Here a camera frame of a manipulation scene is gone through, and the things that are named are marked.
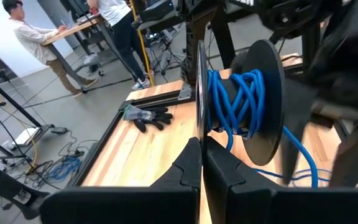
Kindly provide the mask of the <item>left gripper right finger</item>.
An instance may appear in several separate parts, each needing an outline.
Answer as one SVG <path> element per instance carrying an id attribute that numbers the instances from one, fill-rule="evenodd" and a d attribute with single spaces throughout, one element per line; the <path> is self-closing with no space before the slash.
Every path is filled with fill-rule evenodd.
<path id="1" fill-rule="evenodd" d="M 358 188 L 285 188 L 213 138 L 205 144 L 204 186 L 214 224 L 358 224 Z"/>

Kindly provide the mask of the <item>black floor stand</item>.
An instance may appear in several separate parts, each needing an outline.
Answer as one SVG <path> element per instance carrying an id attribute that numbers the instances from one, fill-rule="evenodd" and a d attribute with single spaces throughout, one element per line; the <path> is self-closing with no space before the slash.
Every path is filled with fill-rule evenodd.
<path id="1" fill-rule="evenodd" d="M 27 202 L 16 199 L 16 196 L 23 192 L 27 192 Z M 17 206 L 26 220 L 40 215 L 40 204 L 48 195 L 48 192 L 32 189 L 0 170 L 0 196 Z"/>

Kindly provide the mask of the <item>black stand frame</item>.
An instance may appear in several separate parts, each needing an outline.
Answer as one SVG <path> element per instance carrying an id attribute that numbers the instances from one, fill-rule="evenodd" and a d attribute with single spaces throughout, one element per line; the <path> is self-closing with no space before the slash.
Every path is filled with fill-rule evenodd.
<path id="1" fill-rule="evenodd" d="M 5 79 L 4 71 L 0 71 L 0 79 Z M 31 123 L 33 128 L 38 128 L 39 131 L 34 135 L 34 137 L 31 137 L 30 141 L 31 144 L 28 144 L 26 146 L 16 146 L 15 148 L 19 151 L 22 149 L 27 152 L 28 150 L 35 147 L 36 142 L 49 130 L 55 127 L 54 124 L 44 124 L 41 125 L 33 116 L 31 116 L 26 110 L 17 103 L 13 98 L 11 98 L 1 87 L 0 87 L 0 94 L 8 101 L 10 104 L 15 107 L 17 111 L 19 111 L 21 114 L 23 114 Z M 0 145 L 0 152 L 4 154 L 4 156 L 0 156 L 0 161 L 5 164 L 5 160 L 7 159 L 27 159 L 27 161 L 30 161 L 30 157 L 27 156 L 24 152 L 21 152 L 20 155 L 16 156 L 12 154 L 10 151 L 5 149 L 2 145 Z"/>

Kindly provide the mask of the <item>black work glove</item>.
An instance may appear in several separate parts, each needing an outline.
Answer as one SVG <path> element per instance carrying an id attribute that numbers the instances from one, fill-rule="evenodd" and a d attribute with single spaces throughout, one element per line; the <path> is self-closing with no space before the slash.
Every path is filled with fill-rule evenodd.
<path id="1" fill-rule="evenodd" d="M 135 127 L 142 133 L 146 132 L 146 125 L 151 124 L 158 130 L 164 129 L 164 124 L 171 124 L 173 115 L 165 107 L 151 107 L 140 109 L 129 105 L 124 110 L 123 120 L 132 121 Z"/>

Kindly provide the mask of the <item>black side table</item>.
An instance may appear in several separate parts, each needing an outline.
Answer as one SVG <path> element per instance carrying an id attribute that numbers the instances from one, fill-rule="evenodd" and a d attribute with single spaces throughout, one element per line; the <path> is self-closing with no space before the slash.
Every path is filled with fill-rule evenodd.
<path id="1" fill-rule="evenodd" d="M 157 33 L 164 29 L 168 29 L 169 27 L 173 27 L 177 24 L 181 24 L 182 22 L 190 22 L 195 21 L 197 19 L 196 16 L 183 16 L 176 11 L 172 11 L 165 15 L 163 18 L 156 21 L 148 21 L 148 22 L 133 22 L 132 27 L 136 28 L 141 32 L 147 32 L 148 30 L 151 33 Z"/>

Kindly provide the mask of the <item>black device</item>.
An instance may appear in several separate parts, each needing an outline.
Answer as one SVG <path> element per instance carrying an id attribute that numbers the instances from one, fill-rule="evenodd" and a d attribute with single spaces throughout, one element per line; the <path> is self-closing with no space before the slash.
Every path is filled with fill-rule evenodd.
<path id="1" fill-rule="evenodd" d="M 145 8 L 140 13 L 140 19 L 142 22 L 150 22 L 162 19 L 167 14 L 175 10 L 175 5 L 172 0 L 159 0 L 153 5 Z"/>

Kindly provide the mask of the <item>small cord spool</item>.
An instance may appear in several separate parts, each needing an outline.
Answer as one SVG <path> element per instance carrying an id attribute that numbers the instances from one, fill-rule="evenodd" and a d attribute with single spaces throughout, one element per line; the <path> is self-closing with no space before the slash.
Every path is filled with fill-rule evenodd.
<path id="1" fill-rule="evenodd" d="M 234 136 L 242 139 L 249 159 L 268 164 L 280 144 L 284 122 L 285 74 L 275 46 L 254 42 L 228 78 L 208 69 L 203 41 L 198 42 L 196 63 L 196 123 L 201 150 L 206 152 L 211 131 L 227 134 L 230 151 Z"/>

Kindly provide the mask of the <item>wooden side table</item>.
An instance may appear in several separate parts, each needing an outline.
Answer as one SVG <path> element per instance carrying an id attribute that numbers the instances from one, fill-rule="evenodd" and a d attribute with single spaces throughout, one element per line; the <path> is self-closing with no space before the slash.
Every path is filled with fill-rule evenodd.
<path id="1" fill-rule="evenodd" d="M 91 28 L 93 26 L 96 26 L 99 29 L 99 34 L 95 34 L 93 37 L 90 37 L 88 39 L 84 39 L 83 41 L 81 41 L 78 33 L 81 32 L 82 30 Z M 85 51 L 88 55 L 91 55 L 91 52 L 89 51 L 87 45 L 84 44 L 84 42 L 86 42 L 86 41 L 88 41 L 89 43 L 91 43 L 91 42 L 98 43 L 98 42 L 104 40 L 107 43 L 109 50 L 102 50 L 101 52 L 97 53 L 95 58 L 92 59 L 90 62 L 83 63 L 76 69 L 72 69 L 72 67 L 67 63 L 65 58 L 61 55 L 61 53 L 53 45 L 54 42 L 56 42 L 60 39 L 64 39 L 65 37 L 67 37 L 69 35 L 76 36 L 76 38 L 80 41 L 80 43 L 82 44 L 83 48 L 85 49 Z M 114 42 L 112 39 L 112 30 L 108 26 L 108 23 L 100 15 L 95 15 L 92 19 L 87 18 L 82 23 L 77 22 L 76 24 L 72 25 L 71 27 L 68 27 L 67 29 L 65 29 L 64 31 L 62 31 L 61 33 L 56 35 L 55 37 L 51 37 L 48 40 L 46 40 L 43 43 L 43 46 L 48 48 L 57 58 L 56 60 L 50 62 L 50 66 L 51 66 L 52 70 L 58 75 L 58 78 L 63 77 L 64 79 L 67 80 L 67 76 L 69 76 L 72 79 L 74 79 L 74 81 L 76 81 L 77 84 L 79 84 L 80 89 L 75 89 L 76 93 L 87 93 L 88 87 L 89 87 L 89 85 L 86 84 L 82 80 L 82 77 L 79 76 L 78 72 L 84 67 L 97 65 L 99 76 L 103 76 L 104 73 L 101 70 L 101 63 L 111 62 L 112 55 L 114 55 L 123 64 L 123 66 L 126 68 L 126 70 L 131 75 L 132 79 L 135 81 L 137 80 L 134 72 L 129 68 L 127 63 L 125 63 L 123 61 L 120 53 L 118 52 L 116 46 L 114 45 Z"/>

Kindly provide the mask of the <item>person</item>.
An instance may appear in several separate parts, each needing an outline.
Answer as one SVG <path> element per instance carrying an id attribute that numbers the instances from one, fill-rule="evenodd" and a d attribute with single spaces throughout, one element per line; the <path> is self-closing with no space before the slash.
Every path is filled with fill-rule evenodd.
<path id="1" fill-rule="evenodd" d="M 22 46 L 32 54 L 40 63 L 49 66 L 56 74 L 62 85 L 74 97 L 83 93 L 82 89 L 75 88 L 68 79 L 67 71 L 57 56 L 43 43 L 67 29 L 62 25 L 54 29 L 43 29 L 32 26 L 25 21 L 23 2 L 21 0 L 2 0 L 4 10 L 9 14 L 12 30 Z"/>
<path id="2" fill-rule="evenodd" d="M 132 89 L 148 88 L 150 80 L 145 74 L 148 72 L 146 62 L 149 60 L 145 58 L 139 35 L 132 27 L 134 16 L 126 0 L 86 0 L 86 2 L 91 10 L 97 10 L 110 25 L 114 45 L 137 78 Z"/>

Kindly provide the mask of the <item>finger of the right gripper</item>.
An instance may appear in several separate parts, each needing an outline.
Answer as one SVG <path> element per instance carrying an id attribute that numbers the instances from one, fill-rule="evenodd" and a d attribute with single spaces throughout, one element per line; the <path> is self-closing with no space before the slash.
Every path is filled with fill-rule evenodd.
<path id="1" fill-rule="evenodd" d="M 338 146 L 330 187 L 355 187 L 358 183 L 358 128 Z"/>
<path id="2" fill-rule="evenodd" d="M 311 116 L 311 107 L 317 91 L 302 83 L 285 80 L 285 120 L 284 125 L 301 142 L 305 127 Z M 281 141 L 282 183 L 289 184 L 298 160 L 298 149 L 289 137 L 283 134 Z"/>

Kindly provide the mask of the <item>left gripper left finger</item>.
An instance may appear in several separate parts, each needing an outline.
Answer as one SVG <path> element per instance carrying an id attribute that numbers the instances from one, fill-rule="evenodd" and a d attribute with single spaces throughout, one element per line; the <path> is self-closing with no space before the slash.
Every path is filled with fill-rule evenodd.
<path id="1" fill-rule="evenodd" d="M 149 187 L 73 187 L 45 199 L 42 224 L 198 224 L 201 146 L 196 138 Z"/>

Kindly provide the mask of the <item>silver mounting bracket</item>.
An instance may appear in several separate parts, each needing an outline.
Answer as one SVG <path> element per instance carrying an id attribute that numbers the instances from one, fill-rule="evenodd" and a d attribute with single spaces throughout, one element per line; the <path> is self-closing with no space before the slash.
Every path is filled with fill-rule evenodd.
<path id="1" fill-rule="evenodd" d="M 189 100 L 194 97 L 195 87 L 184 83 L 178 94 L 178 100 Z"/>

